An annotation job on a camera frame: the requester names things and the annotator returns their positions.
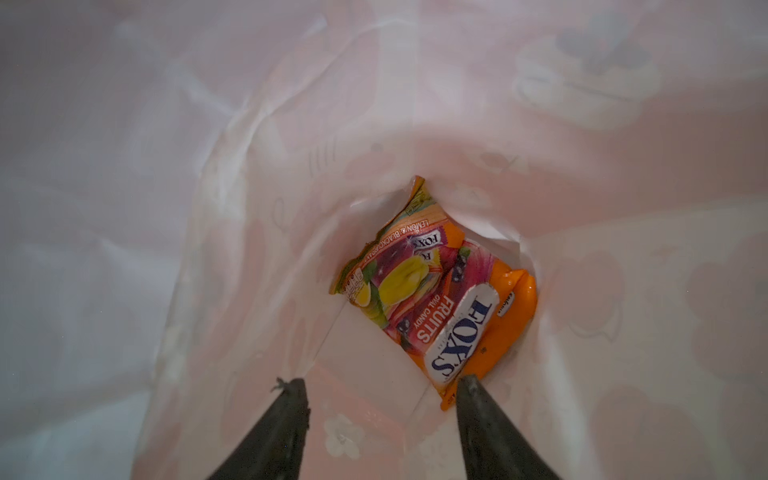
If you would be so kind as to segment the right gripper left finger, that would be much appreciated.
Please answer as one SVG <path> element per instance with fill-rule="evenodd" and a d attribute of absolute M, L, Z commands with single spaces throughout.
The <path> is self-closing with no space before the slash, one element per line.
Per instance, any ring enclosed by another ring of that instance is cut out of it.
<path fill-rule="evenodd" d="M 210 480 L 297 480 L 310 428 L 305 381 L 277 380 L 277 398 Z"/>

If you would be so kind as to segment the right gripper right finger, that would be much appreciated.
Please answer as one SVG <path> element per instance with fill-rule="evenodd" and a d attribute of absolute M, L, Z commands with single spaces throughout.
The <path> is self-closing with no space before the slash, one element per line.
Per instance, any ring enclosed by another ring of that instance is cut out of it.
<path fill-rule="evenodd" d="M 469 480 L 558 477 L 474 375 L 457 384 L 456 414 Z"/>

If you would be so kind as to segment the orange snack packet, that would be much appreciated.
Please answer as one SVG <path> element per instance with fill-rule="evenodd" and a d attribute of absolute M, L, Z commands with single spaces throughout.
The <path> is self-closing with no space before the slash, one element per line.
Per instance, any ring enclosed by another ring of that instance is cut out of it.
<path fill-rule="evenodd" d="M 534 276 L 468 238 L 420 176 L 330 291 L 403 349 L 439 393 L 442 410 L 455 403 L 462 377 L 483 378 L 510 350 L 538 301 Z"/>

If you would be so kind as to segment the red white paper gift bag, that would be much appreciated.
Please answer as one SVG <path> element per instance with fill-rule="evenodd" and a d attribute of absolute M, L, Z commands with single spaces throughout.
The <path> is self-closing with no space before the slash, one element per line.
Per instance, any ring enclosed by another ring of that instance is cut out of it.
<path fill-rule="evenodd" d="M 1 475 L 462 479 L 336 272 L 414 176 L 539 304 L 485 386 L 564 479 L 767 475 L 763 1 L 5 1 Z"/>

